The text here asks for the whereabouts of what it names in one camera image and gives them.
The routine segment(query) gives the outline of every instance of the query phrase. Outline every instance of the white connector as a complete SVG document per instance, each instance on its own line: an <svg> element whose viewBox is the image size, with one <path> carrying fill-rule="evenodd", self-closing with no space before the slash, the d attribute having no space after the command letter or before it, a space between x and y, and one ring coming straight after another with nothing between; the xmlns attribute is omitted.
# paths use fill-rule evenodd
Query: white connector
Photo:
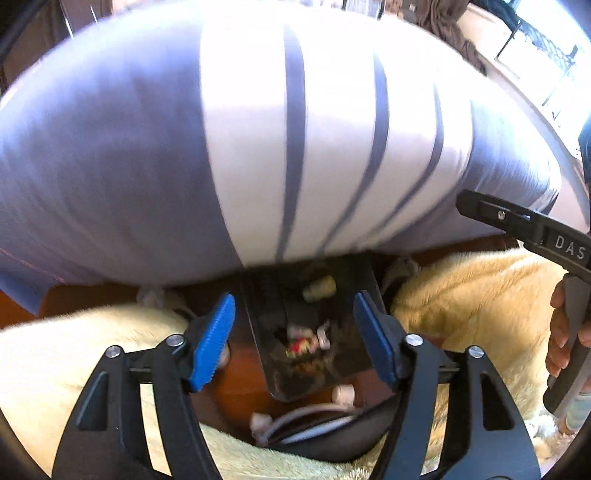
<svg viewBox="0 0 591 480"><path fill-rule="evenodd" d="M337 385L333 388L332 401L338 405L353 406L355 388L350 384Z"/></svg>

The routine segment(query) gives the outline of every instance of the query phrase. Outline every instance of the small yellow object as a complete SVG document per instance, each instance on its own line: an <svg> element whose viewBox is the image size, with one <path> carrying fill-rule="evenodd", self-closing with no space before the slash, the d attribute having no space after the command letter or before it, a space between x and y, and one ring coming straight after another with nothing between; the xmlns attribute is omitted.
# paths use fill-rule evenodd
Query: small yellow object
<svg viewBox="0 0 591 480"><path fill-rule="evenodd" d="M336 282L332 275L326 275L309 284L302 291L304 300L308 303L328 299L336 293Z"/></svg>

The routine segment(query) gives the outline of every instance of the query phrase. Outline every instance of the white stripe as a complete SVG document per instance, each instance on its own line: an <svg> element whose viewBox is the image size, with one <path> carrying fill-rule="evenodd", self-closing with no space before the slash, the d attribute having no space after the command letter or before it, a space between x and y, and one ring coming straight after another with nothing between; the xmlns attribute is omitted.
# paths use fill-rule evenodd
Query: white stripe
<svg viewBox="0 0 591 480"><path fill-rule="evenodd" d="M287 260L316 253L357 190L371 152L375 118L371 44L359 31L348 31L346 21L335 26L331 19L335 18L318 14L290 22L304 59L307 126Z"/></svg>
<svg viewBox="0 0 591 480"><path fill-rule="evenodd" d="M349 250L392 212L422 175L433 150L432 76L421 73L416 52L410 49L392 49L390 43L383 43L377 52L388 82L389 133L384 159L350 222L331 243L329 254Z"/></svg>
<svg viewBox="0 0 591 480"><path fill-rule="evenodd" d="M244 266L274 260L285 190L283 28L259 13L207 22L200 49L213 181Z"/></svg>
<svg viewBox="0 0 591 480"><path fill-rule="evenodd" d="M398 212L380 233L364 242L375 247L431 211L454 188L466 170L472 149L472 110L461 82L450 77L436 79L443 118L443 150L437 168L423 188Z"/></svg>

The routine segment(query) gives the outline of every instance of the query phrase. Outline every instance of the metal screw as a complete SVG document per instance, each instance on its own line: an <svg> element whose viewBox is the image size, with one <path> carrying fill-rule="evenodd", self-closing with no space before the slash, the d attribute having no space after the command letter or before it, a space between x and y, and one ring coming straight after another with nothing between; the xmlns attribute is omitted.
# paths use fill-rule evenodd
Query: metal screw
<svg viewBox="0 0 591 480"><path fill-rule="evenodd" d="M423 338L420 335L416 335L415 333L411 333L410 335L404 337L404 341L412 346L419 346L423 344Z"/></svg>
<svg viewBox="0 0 591 480"><path fill-rule="evenodd" d="M105 356L107 358L115 358L121 355L121 347L117 345L110 346L107 350L105 350Z"/></svg>
<svg viewBox="0 0 591 480"><path fill-rule="evenodd" d="M184 338L183 335L181 335L180 333L175 333L166 339L166 345L168 346L180 346L183 343Z"/></svg>
<svg viewBox="0 0 591 480"><path fill-rule="evenodd" d="M482 358L484 356L484 350L479 346L471 346L468 349L468 353L474 358Z"/></svg>

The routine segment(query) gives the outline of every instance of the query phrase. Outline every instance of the red object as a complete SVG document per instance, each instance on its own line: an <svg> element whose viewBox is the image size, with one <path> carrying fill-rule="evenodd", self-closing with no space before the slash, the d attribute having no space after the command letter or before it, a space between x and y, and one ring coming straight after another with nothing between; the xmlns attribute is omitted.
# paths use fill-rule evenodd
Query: red object
<svg viewBox="0 0 591 480"><path fill-rule="evenodd" d="M306 338L302 338L294 343L292 343L288 350L296 355L301 355L307 351L308 340Z"/></svg>

